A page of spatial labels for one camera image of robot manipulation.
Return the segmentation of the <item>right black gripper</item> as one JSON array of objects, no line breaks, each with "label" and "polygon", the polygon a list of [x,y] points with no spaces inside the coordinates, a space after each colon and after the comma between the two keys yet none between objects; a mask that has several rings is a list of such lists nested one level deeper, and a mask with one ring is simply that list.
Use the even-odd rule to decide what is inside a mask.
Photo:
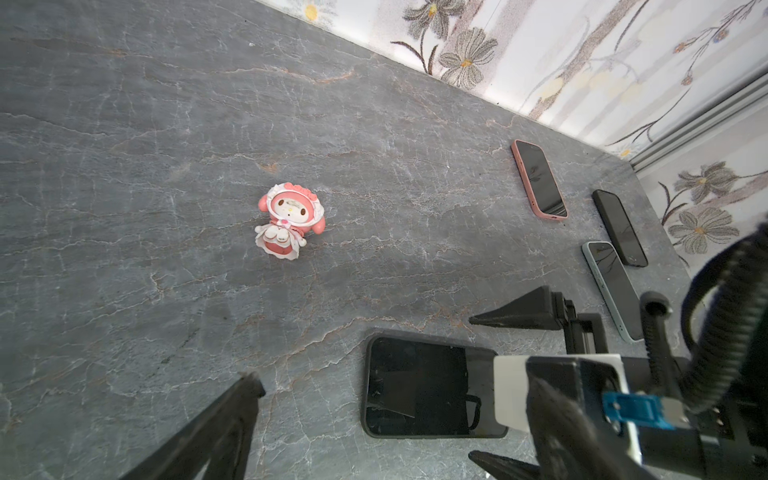
[{"label": "right black gripper", "polygon": [[[493,328],[563,330],[566,353],[608,354],[602,318],[579,314],[573,301],[541,286],[495,310],[473,315],[469,323]],[[540,467],[508,457],[473,450],[468,458],[497,480],[539,480]]]}]

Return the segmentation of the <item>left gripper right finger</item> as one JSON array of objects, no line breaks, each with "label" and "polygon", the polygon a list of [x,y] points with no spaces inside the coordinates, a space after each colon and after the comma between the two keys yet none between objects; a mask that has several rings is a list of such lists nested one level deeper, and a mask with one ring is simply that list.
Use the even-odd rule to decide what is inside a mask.
[{"label": "left gripper right finger", "polygon": [[544,479],[652,479],[613,429],[548,382],[529,379],[527,417]]}]

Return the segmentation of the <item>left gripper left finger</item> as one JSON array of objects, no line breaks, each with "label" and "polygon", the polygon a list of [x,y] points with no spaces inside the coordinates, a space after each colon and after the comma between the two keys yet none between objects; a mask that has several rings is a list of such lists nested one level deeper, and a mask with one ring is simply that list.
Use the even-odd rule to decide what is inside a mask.
[{"label": "left gripper left finger", "polygon": [[243,479],[250,457],[259,401],[265,389],[248,373],[158,450],[123,475],[125,479]]}]

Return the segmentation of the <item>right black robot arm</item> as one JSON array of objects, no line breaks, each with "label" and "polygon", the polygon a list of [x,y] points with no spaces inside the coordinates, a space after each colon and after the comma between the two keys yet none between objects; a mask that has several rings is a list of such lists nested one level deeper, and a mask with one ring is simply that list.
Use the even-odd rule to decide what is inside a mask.
[{"label": "right black robot arm", "polygon": [[638,303],[642,358],[610,353],[601,318],[540,287],[474,325],[554,330],[562,356],[499,356],[495,417],[528,431],[536,462],[474,450],[495,479],[649,479],[655,469],[699,479],[767,475],[767,228],[713,257],[680,311],[689,359],[672,354],[672,308]]}]

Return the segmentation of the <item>small pink figurine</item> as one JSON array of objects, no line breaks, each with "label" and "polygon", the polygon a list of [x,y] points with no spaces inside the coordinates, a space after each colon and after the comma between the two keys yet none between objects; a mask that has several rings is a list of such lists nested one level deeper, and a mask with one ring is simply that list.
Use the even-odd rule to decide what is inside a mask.
[{"label": "small pink figurine", "polygon": [[259,202],[270,221],[254,228],[255,244],[268,255],[296,260],[307,245],[306,235],[320,235],[326,228],[325,209],[310,189],[290,182],[274,185]]}]

